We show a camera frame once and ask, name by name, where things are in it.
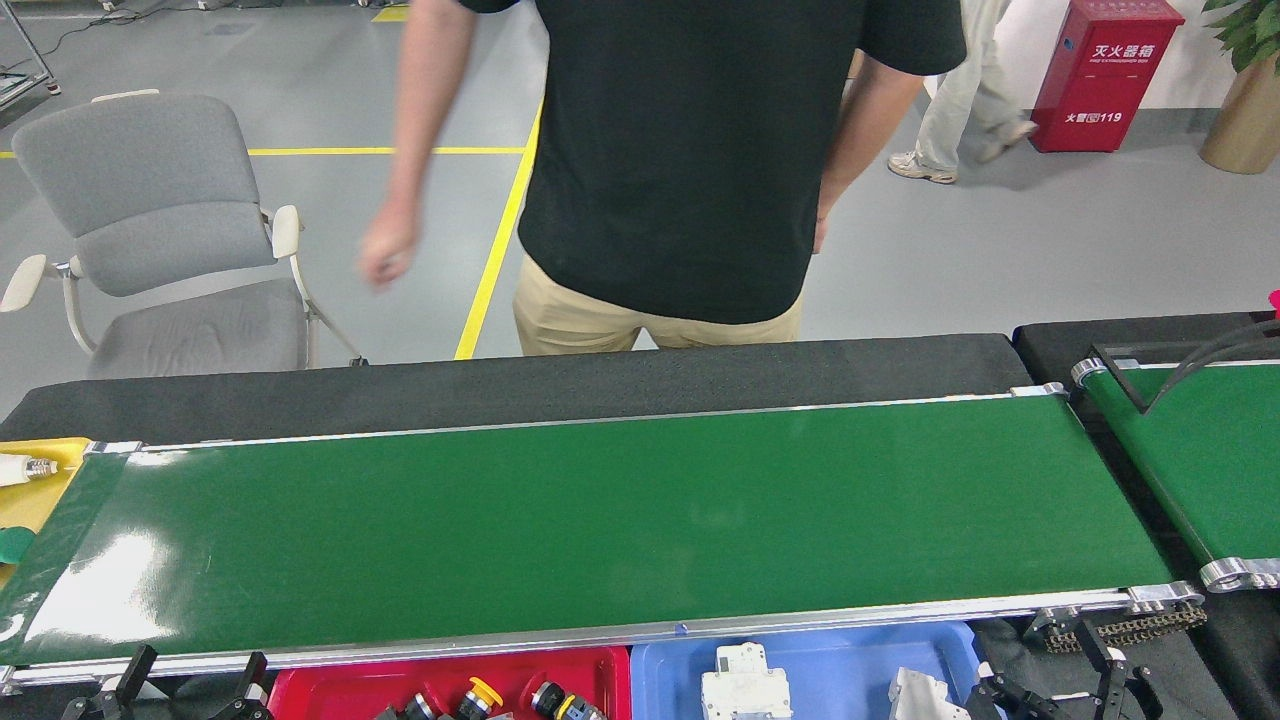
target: chair seat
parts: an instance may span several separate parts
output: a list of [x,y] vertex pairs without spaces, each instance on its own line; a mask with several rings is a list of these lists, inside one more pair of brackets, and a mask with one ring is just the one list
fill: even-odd
[[302,299],[293,281],[282,278],[118,316],[88,377],[298,370],[306,346]]

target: blue bin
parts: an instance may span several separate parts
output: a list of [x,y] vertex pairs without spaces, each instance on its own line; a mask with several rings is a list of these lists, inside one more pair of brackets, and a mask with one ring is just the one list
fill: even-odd
[[703,673],[716,648],[758,642],[769,667],[787,671],[797,720],[886,720],[899,667],[932,675],[964,705],[978,676],[973,633],[964,623],[810,630],[640,644],[631,651],[634,720],[701,720]]

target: white electrical component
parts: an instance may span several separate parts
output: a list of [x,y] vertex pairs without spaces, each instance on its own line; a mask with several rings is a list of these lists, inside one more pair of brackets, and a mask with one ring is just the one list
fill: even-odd
[[924,673],[897,669],[888,687],[890,720],[969,720],[969,711],[947,701],[947,684]]
[[0,454],[0,487],[20,486],[58,473],[58,462],[29,455]]
[[716,648],[716,671],[703,673],[705,720],[786,720],[791,717],[787,671],[769,669],[764,646]]

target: potted plant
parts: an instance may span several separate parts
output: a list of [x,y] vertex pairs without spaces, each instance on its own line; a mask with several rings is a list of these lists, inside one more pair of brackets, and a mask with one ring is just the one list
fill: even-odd
[[1280,0],[1206,0],[1208,23],[1231,55],[1235,82],[1222,101],[1201,158],[1233,173],[1261,173],[1280,154]]

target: red fire extinguisher box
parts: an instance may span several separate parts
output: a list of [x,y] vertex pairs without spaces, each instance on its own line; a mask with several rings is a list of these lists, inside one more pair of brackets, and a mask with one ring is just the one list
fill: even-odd
[[1032,113],[1036,149],[1119,149],[1184,22],[1164,0],[1071,0]]

